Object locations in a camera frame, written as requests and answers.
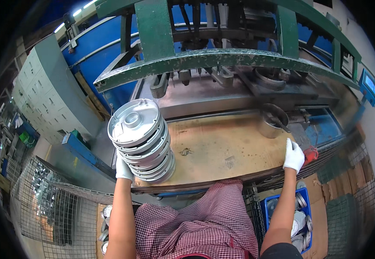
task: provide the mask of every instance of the red object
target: red object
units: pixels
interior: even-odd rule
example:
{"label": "red object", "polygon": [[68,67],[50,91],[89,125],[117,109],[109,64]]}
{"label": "red object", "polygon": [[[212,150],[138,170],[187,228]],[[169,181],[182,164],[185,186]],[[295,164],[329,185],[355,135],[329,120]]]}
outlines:
{"label": "red object", "polygon": [[318,151],[317,148],[310,146],[306,150],[303,151],[304,156],[305,156],[305,161],[303,164],[303,167],[311,163],[313,160],[317,160],[318,158]]}
{"label": "red object", "polygon": [[181,210],[143,204],[136,212],[137,259],[258,259],[258,243],[242,198],[242,181],[222,180]]}

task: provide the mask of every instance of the white glove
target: white glove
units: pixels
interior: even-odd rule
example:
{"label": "white glove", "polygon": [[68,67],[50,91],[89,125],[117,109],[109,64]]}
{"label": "white glove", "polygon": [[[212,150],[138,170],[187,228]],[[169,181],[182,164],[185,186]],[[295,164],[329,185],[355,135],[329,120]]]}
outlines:
{"label": "white glove", "polygon": [[289,137],[287,138],[287,146],[285,152],[285,161],[284,167],[289,167],[295,169],[298,172],[300,171],[301,167],[304,164],[305,156],[301,148],[298,146],[297,143],[291,141]]}
{"label": "white glove", "polygon": [[115,175],[115,178],[126,178],[131,180],[133,182],[134,175],[131,172],[130,168],[128,167],[128,164],[124,162],[123,159],[121,159],[121,155],[117,152],[117,162],[116,162],[116,170],[117,173]]}

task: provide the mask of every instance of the fluorescent light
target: fluorescent light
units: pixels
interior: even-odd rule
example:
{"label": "fluorescent light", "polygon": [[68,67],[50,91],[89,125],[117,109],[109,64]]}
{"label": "fluorescent light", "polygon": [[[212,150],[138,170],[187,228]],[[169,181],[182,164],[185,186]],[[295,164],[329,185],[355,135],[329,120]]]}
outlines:
{"label": "fluorescent light", "polygon": [[76,11],[72,16],[75,17],[77,16],[79,13],[81,13],[82,9],[79,9],[78,11]]}
{"label": "fluorescent light", "polygon": [[96,1],[97,0],[92,0],[91,2],[87,3],[86,5],[84,5],[84,9],[90,6],[91,4],[95,3]]}
{"label": "fluorescent light", "polygon": [[61,25],[58,26],[58,28],[55,29],[54,32],[57,33],[62,28],[62,26],[64,26],[64,25],[65,25],[65,23],[63,22]]}

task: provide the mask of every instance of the curved green beam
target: curved green beam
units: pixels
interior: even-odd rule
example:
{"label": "curved green beam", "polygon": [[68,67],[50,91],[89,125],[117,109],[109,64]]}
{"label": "curved green beam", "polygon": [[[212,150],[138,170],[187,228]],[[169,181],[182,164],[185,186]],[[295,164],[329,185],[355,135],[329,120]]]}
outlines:
{"label": "curved green beam", "polygon": [[323,65],[303,58],[287,58],[276,52],[255,49],[202,49],[183,51],[175,56],[149,62],[142,60],[111,71],[103,71],[94,81],[94,86],[98,92],[103,92],[151,75],[160,75],[184,69],[210,68],[218,64],[224,66],[246,65],[286,68],[323,75],[352,88],[359,89],[359,86],[351,79],[337,74]]}
{"label": "curved green beam", "polygon": [[321,27],[328,34],[337,39],[346,49],[356,58],[357,62],[361,61],[361,55],[354,47],[349,39],[337,28],[331,21],[329,21],[322,13],[317,11],[311,5],[303,0],[265,0],[266,2],[273,3],[285,7],[293,12],[304,16],[311,22]]}

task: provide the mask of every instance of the display screen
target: display screen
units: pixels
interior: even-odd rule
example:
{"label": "display screen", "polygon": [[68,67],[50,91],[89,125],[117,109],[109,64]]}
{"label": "display screen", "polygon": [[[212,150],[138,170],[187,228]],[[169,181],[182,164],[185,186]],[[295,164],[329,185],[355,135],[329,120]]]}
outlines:
{"label": "display screen", "polygon": [[366,75],[365,83],[367,87],[372,91],[372,93],[375,94],[375,85],[373,84],[373,81]]}

